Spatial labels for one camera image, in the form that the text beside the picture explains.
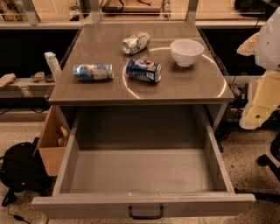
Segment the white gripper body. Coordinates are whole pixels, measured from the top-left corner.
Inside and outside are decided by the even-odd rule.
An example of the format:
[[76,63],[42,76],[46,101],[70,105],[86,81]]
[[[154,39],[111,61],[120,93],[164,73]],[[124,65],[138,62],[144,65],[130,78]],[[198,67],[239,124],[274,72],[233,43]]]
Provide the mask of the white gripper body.
[[280,70],[280,7],[259,31],[255,44],[255,63],[266,70]]

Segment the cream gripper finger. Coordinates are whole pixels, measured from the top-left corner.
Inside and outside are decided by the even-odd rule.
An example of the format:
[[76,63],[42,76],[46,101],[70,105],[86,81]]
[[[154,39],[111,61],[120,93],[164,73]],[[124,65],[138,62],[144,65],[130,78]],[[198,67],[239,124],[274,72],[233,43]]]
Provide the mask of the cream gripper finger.
[[237,53],[243,56],[251,56],[255,54],[256,41],[259,33],[255,33],[245,40],[238,48]]
[[268,120],[279,105],[280,72],[266,70],[248,85],[248,103],[241,114],[239,125],[245,130],[255,130]]

